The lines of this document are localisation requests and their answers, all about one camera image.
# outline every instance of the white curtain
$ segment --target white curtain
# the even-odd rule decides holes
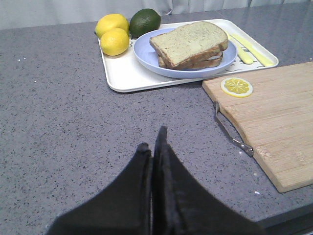
[[[143,8],[160,15],[310,0],[0,0],[0,29],[95,22],[111,13],[131,18]]]

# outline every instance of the gray countertop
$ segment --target gray countertop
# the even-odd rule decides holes
[[[162,17],[227,19],[280,60],[313,57],[313,2]],[[313,185],[278,193],[214,121],[193,82],[121,94],[105,80],[96,22],[0,31],[1,234],[44,234],[104,189],[161,125],[185,167],[219,200],[265,227],[313,212]]]

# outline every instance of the black object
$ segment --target black object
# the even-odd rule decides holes
[[[255,222],[203,188],[166,143],[162,126],[153,163],[153,235],[263,235]]]
[[[152,156],[146,143],[102,192],[60,216],[47,235],[148,235]]]

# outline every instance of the bamboo cutting board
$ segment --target bamboo cutting board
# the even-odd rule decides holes
[[[239,77],[253,93],[236,98],[221,81]],[[313,62],[237,73],[202,84],[279,192],[313,184]]]

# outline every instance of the green fruit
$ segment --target green fruit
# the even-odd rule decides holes
[[[129,32],[134,38],[153,30],[157,30],[161,25],[161,16],[152,9],[146,8],[138,11],[131,18]]]

